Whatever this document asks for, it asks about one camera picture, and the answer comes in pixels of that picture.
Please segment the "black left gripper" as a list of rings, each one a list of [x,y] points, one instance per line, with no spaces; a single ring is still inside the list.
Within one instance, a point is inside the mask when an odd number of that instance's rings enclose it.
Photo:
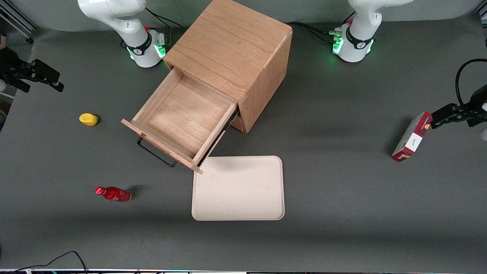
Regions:
[[[431,128],[437,129],[438,127],[449,123],[460,123],[465,120],[467,120],[469,127],[485,123],[487,121],[486,102],[487,85],[484,85],[473,92],[470,97],[470,100],[467,103],[469,113],[457,104],[447,104],[432,113]]]

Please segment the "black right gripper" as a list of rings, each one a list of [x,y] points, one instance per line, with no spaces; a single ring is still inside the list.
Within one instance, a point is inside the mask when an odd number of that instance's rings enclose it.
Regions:
[[[20,59],[14,50],[3,48],[0,51],[0,82],[1,91],[7,86],[13,86],[23,92],[29,92],[31,86],[22,79],[29,80],[32,74],[50,83],[50,87],[57,92],[63,92],[64,85],[59,83],[60,73],[40,59],[26,62]]]

